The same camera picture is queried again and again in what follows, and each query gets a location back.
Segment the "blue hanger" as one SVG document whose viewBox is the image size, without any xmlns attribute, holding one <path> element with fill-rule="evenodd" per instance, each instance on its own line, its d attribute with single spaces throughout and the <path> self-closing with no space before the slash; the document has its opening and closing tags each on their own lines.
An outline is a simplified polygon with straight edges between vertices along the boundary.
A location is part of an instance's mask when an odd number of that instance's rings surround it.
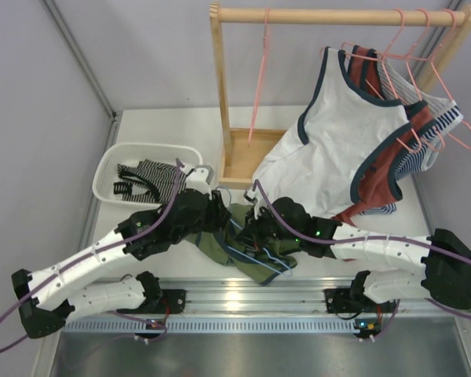
<svg viewBox="0 0 471 377">
<path fill-rule="evenodd" d="M 224 189 L 228 193 L 228 206 L 230 207 L 232 205 L 232 194 L 230 189 L 223 185 L 217 186 L 215 189 Z M 243 251 L 238 250 L 237 248 L 228 245 L 226 242 L 221 243 L 221 247 L 224 250 L 228 250 L 229 256 L 232 258 L 240 261 L 240 262 L 251 262 L 254 264 L 261 265 L 265 267 L 266 269 L 270 269 L 277 275 L 285 276 L 285 277 L 292 277 L 293 276 L 293 271 L 292 267 L 290 267 L 287 263 L 285 263 L 283 260 L 276 258 L 273 256 L 268 249 L 265 247 L 263 248 L 263 252 L 267 257 L 267 261 L 264 262 L 263 260 L 260 260 L 256 258 L 258 253 L 261 253 L 261 250 L 259 250 L 256 246 L 247 246 L 244 244 L 242 241 L 236 241 L 236 236 L 242 234 L 243 227 L 237 223 L 236 220 L 233 219 L 232 215 L 230 214 L 229 217 L 229 223 L 228 223 L 228 235 L 234 240 L 234 242 L 237 242 L 239 246 L 243 248 Z M 274 268 L 271 266 L 271 263 L 280 265 L 280 269 Z"/>
</svg>

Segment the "green tank top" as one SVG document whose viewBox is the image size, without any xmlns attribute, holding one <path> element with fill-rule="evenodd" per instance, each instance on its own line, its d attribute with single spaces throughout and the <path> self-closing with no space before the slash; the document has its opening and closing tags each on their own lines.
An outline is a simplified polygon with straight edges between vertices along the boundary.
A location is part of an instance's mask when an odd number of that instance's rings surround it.
<svg viewBox="0 0 471 377">
<path fill-rule="evenodd" d="M 224 267 L 233 267 L 261 286 L 270 284 L 276 277 L 293 276 L 298 265 L 291 255 L 298 249 L 293 243 L 272 240 L 264 247 L 256 246 L 247 238 L 237 241 L 250 205 L 234 203 L 229 207 L 232 218 L 221 232 L 199 232 L 186 241 L 195 245 L 211 261 Z"/>
</svg>

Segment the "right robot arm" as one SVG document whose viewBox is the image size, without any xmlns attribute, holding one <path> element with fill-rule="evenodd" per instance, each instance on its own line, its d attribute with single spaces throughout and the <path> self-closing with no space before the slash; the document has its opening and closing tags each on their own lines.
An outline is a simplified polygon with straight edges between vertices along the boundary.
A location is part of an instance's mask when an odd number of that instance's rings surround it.
<svg viewBox="0 0 471 377">
<path fill-rule="evenodd" d="M 249 209 L 241 235 L 258 249 L 277 241 L 315 258 L 366 262 L 350 284 L 350 300 L 359 311 L 402 299 L 471 309 L 471 250 L 446 229 L 415 238 L 371 232 L 312 216 L 283 197 L 270 207 Z"/>
</svg>

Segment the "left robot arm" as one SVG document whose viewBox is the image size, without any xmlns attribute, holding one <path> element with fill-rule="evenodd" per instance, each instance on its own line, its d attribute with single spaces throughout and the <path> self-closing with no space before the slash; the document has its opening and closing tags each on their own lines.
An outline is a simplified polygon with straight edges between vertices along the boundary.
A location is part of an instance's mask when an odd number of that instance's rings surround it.
<svg viewBox="0 0 471 377">
<path fill-rule="evenodd" d="M 34 272 L 16 271 L 13 289 L 28 338 L 46 337 L 66 324 L 99 313 L 152 313 L 163 297 L 152 273 L 109 284 L 98 280 L 163 253 L 190 235 L 220 232 L 229 218 L 220 191 L 201 193 L 188 188 L 165 207 L 131 214 L 102 239 L 62 262 Z"/>
</svg>

